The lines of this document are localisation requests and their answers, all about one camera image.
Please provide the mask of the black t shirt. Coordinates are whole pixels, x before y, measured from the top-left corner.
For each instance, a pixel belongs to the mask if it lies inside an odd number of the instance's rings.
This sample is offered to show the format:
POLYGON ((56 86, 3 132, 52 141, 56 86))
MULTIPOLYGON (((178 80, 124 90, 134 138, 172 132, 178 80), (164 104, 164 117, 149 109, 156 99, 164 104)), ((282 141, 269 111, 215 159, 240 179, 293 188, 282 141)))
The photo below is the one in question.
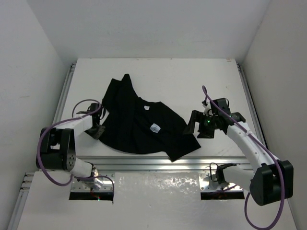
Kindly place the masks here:
POLYGON ((162 102, 139 97, 129 74, 112 79, 102 99, 108 116, 99 140, 121 152, 165 152, 171 161, 201 148, 193 134, 184 134, 185 120, 162 102))

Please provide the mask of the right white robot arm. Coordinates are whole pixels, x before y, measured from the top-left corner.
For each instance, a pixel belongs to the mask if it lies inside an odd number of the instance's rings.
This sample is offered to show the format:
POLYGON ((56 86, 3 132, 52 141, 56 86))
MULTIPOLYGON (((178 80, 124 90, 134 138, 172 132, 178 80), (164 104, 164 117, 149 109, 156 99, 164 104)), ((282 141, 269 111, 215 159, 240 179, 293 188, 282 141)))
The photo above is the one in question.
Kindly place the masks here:
POLYGON ((193 110, 184 134, 193 134, 199 124, 198 138, 214 138, 221 130, 240 148, 253 171, 247 172, 236 163, 217 166, 212 181, 226 185, 234 183, 250 192, 254 201, 264 206, 293 196, 294 168, 290 161, 282 161, 269 154, 251 132, 239 112, 232 113, 226 98, 203 103, 204 112, 193 110))

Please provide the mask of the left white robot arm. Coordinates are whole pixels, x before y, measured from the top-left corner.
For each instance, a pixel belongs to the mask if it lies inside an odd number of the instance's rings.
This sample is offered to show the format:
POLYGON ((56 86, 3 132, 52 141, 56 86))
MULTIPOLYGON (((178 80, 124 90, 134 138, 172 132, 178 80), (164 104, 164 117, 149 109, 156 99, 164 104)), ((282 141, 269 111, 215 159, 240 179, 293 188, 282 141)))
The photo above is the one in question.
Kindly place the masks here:
POLYGON ((72 112, 72 118, 62 120, 41 130, 36 153, 36 166, 57 186, 67 186, 77 179, 89 186, 94 186, 99 178, 96 167, 76 156, 76 138, 86 133, 93 139, 99 139, 105 127, 100 125, 100 119, 105 116, 101 103, 92 103, 86 111, 72 112), (49 170, 62 170, 70 174, 66 183, 57 182, 48 173, 49 170))

